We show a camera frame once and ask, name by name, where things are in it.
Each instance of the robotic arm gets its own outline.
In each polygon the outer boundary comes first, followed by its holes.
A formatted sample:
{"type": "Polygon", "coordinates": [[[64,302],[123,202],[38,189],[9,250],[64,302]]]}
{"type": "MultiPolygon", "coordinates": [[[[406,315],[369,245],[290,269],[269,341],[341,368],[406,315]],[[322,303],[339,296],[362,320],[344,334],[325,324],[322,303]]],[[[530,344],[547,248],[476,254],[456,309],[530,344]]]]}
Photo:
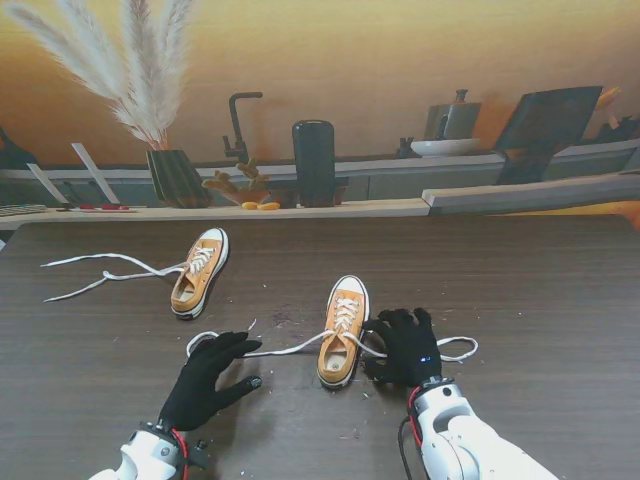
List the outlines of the robotic arm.
{"type": "Polygon", "coordinates": [[[421,308],[414,315],[417,322],[407,310],[385,310],[363,325],[387,347],[386,364],[365,360],[365,372],[379,383],[414,387],[409,418],[429,479],[557,480],[480,420],[453,378],[442,377],[431,316],[421,308]]]}
{"type": "Polygon", "coordinates": [[[219,410],[237,402],[262,385],[260,377],[249,376],[227,388],[216,390],[216,381],[231,362],[262,345],[247,340],[247,333],[223,333],[203,340],[191,352],[157,424],[141,423],[129,442],[120,448],[118,470],[103,470],[90,480],[168,480],[190,465],[206,468],[200,441],[189,448],[181,433],[204,425],[219,410]]]}
{"type": "Polygon", "coordinates": [[[103,470],[89,480],[168,480],[175,475],[183,462],[177,442],[151,423],[140,427],[129,443],[120,447],[120,468],[103,470]]]}
{"type": "Polygon", "coordinates": [[[558,480],[480,420],[453,383],[436,382],[413,405],[431,480],[558,480]]]}

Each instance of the black canister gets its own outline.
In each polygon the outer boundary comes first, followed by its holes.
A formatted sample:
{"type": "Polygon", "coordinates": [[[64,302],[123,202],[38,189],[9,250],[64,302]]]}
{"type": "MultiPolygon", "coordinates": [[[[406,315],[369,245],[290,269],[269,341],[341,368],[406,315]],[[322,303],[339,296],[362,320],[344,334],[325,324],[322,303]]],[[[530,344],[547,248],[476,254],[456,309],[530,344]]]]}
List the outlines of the black canister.
{"type": "Polygon", "coordinates": [[[336,156],[333,125],[324,120],[293,124],[298,192],[303,207],[333,207],[336,156]]]}

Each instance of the striped vase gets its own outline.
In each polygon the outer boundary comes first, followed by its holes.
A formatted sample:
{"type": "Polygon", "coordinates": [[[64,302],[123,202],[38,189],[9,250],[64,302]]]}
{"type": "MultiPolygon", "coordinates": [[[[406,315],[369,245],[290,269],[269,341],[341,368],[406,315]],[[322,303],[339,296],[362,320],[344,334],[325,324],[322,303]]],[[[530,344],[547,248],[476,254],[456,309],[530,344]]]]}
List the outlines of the striped vase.
{"type": "Polygon", "coordinates": [[[147,152],[147,162],[158,198],[174,208],[206,208],[212,200],[202,179],[182,150],[147,152]]]}

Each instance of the white toe cap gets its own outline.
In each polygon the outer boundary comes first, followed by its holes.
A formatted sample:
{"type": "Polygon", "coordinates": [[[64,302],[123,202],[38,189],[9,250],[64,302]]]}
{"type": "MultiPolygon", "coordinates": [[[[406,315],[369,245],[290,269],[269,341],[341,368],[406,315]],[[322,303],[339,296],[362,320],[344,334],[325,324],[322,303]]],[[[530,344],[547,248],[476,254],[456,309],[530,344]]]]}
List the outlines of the white toe cap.
{"type": "Polygon", "coordinates": [[[212,228],[200,235],[200,239],[222,241],[224,239],[224,233],[221,228],[212,228]]]}
{"type": "Polygon", "coordinates": [[[348,290],[350,292],[356,292],[361,295],[364,295],[364,287],[362,286],[362,282],[358,277],[354,277],[353,275],[347,275],[346,277],[342,277],[338,280],[336,284],[336,290],[348,290]]]}

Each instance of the red cable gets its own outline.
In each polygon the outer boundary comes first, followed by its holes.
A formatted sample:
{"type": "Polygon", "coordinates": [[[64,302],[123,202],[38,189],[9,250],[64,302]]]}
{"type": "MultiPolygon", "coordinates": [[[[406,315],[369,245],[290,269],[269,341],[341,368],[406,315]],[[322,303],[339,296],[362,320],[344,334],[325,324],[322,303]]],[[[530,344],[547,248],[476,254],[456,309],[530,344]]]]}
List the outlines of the red cable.
{"type": "Polygon", "coordinates": [[[413,401],[419,391],[420,387],[416,387],[411,392],[411,395],[409,395],[409,423],[411,423],[411,430],[413,430],[413,438],[415,439],[418,446],[422,447],[422,439],[418,435],[418,427],[416,426],[416,423],[413,420],[413,414],[411,413],[413,411],[413,401]]]}
{"type": "Polygon", "coordinates": [[[171,433],[176,437],[176,440],[180,444],[180,450],[182,450],[182,457],[184,458],[184,470],[182,471],[182,480],[187,480],[189,478],[189,465],[188,465],[188,457],[189,451],[187,450],[187,442],[184,441],[180,432],[178,432],[175,428],[171,429],[171,433]]]}

